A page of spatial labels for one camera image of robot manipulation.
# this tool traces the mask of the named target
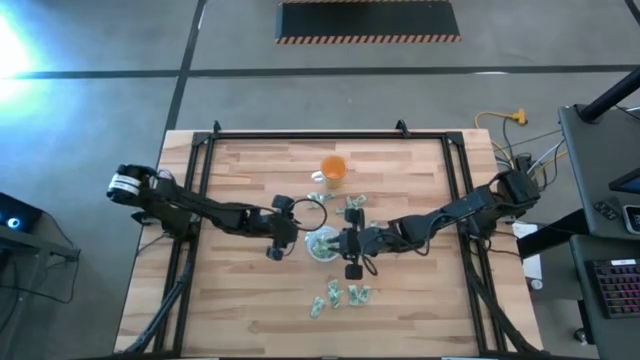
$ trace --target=wooden tabletop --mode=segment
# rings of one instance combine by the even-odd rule
[[[473,183],[484,184],[497,171],[489,134],[461,131]],[[184,182],[192,134],[171,131],[165,139],[159,167],[172,171],[179,184]],[[349,168],[346,183],[331,191],[337,198],[326,204],[327,225],[338,230],[346,223],[335,209],[344,207],[347,195],[369,198],[363,206],[367,221],[425,214],[451,201],[441,143],[417,139],[216,141],[207,195],[220,202],[270,206],[276,194],[302,198],[309,192],[326,192],[323,185],[311,181],[310,174],[330,154],[343,156]],[[199,178],[198,172],[194,189]],[[297,206],[295,214],[308,223],[321,216],[320,210],[306,204]],[[507,227],[500,230],[509,231]],[[141,246],[160,232],[146,229]],[[270,240],[227,235],[205,222],[183,355],[477,355],[455,227],[433,238],[427,257],[404,253],[374,258],[380,275],[365,273],[361,281],[344,279],[347,262],[342,259],[330,263],[312,259],[304,235],[300,233],[291,256],[274,262],[265,257]],[[138,256],[116,350],[131,344],[158,309],[170,244],[170,239],[160,240]],[[518,251],[514,239],[506,235],[494,237],[493,248]],[[500,305],[526,339],[541,348],[520,259],[502,253],[489,253],[489,257]],[[311,303],[316,296],[327,299],[327,282],[332,279],[339,279],[344,290],[349,284],[371,286],[371,299],[364,306],[349,306],[345,291],[338,309],[327,306],[313,320]],[[487,338],[493,344],[490,321],[483,313]],[[171,345],[172,326],[168,333],[166,346]]]

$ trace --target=concrete floor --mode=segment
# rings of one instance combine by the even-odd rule
[[[640,63],[640,29],[622,0],[452,1],[463,41],[429,45],[277,46],[275,0],[209,1],[193,69],[351,66],[546,66]],[[15,0],[0,3],[0,40],[16,71],[177,70],[196,0]],[[465,128],[480,111],[527,111],[515,143],[559,128],[558,107],[587,103],[623,73],[190,79],[176,127],[227,129]],[[120,163],[154,165],[176,87],[166,79],[0,80],[0,191],[50,212],[82,248],[75,299],[37,299],[16,359],[106,355],[114,344],[140,228],[104,196]],[[623,105],[637,105],[633,95]],[[503,142],[501,120],[482,125]],[[561,135],[516,148],[541,155]],[[581,207],[567,158],[525,220]],[[545,254],[543,271],[569,261]],[[42,291],[58,296],[70,269]],[[545,348],[595,356],[571,338],[575,302],[534,296]]]

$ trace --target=black stand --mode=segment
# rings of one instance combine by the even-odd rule
[[[54,231],[52,219],[48,216],[41,217],[36,227],[44,228],[47,226],[47,231],[40,231],[42,233],[50,233]],[[30,268],[30,272],[25,276],[26,281],[18,286],[25,289],[33,289],[37,283],[37,279],[42,279],[43,274],[46,272],[47,262],[51,256],[60,256],[65,259],[66,262],[78,261],[80,256],[79,249],[72,249],[67,246],[56,244],[52,241],[43,239],[39,235],[27,234],[20,231],[9,229],[5,226],[0,226],[0,244],[3,246],[3,262],[6,268],[8,256],[33,256],[35,258],[33,266]],[[0,358],[6,359],[13,351],[13,344],[15,343],[14,337],[17,332],[17,327],[21,322],[22,316],[31,303],[31,299],[34,295],[23,292],[21,294],[22,300],[19,301],[13,312],[13,316],[7,324],[4,335],[4,341],[0,344]]]
[[[526,259],[552,247],[569,242],[571,235],[588,235],[584,210],[576,210],[562,219],[518,240],[520,257]]]
[[[580,119],[589,124],[600,122],[600,116],[640,88],[640,68],[633,70],[611,89],[600,95],[579,112]]]

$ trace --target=paper money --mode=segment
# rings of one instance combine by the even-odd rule
[[[364,285],[362,290],[358,291],[357,285],[349,285],[349,305],[364,305],[371,297],[371,286]]]
[[[371,296],[371,286],[363,286],[362,290],[358,294],[358,299],[361,304],[366,304],[369,301],[369,297]]]
[[[358,196],[355,200],[351,199],[351,196],[347,196],[345,198],[345,202],[347,203],[347,207],[344,209],[336,208],[336,214],[344,214],[346,209],[359,209],[362,205],[367,201],[367,197],[364,195]]]
[[[349,305],[360,305],[360,297],[358,296],[357,285],[349,285]]]
[[[329,259],[333,257],[336,254],[333,250],[335,250],[336,246],[339,245],[335,243],[328,243],[327,240],[329,239],[331,238],[325,235],[318,236],[316,242],[311,247],[313,255],[319,257],[320,259]]]
[[[329,281],[329,302],[331,303],[331,307],[333,309],[340,306],[340,296],[344,293],[344,290],[340,290],[340,285],[338,284],[338,280]]]
[[[315,200],[317,202],[319,202],[320,204],[324,204],[327,200],[331,200],[334,197],[336,197],[333,194],[318,194],[316,192],[312,192],[312,193],[308,193],[307,194],[307,198],[311,199],[311,200]],[[314,209],[318,209],[320,207],[320,205],[312,202],[311,203],[311,207]]]
[[[320,312],[324,308],[324,304],[324,299],[316,296],[315,299],[313,299],[313,304],[311,304],[311,313],[309,314],[309,316],[311,316],[312,319],[317,319],[318,316],[320,316]]]

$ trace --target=floor mat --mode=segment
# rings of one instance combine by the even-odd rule
[[[290,0],[278,5],[276,43],[443,43],[461,40],[445,0]]]

